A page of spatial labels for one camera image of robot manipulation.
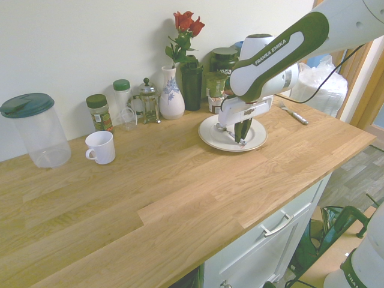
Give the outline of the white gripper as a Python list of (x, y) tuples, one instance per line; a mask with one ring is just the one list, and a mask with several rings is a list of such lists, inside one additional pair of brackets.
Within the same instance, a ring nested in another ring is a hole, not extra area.
[(218, 114), (220, 127), (227, 127), (234, 124), (235, 142), (246, 138), (251, 127), (253, 117), (268, 112), (272, 106), (273, 95), (258, 99), (255, 103), (246, 103), (239, 99), (227, 98), (222, 102)]

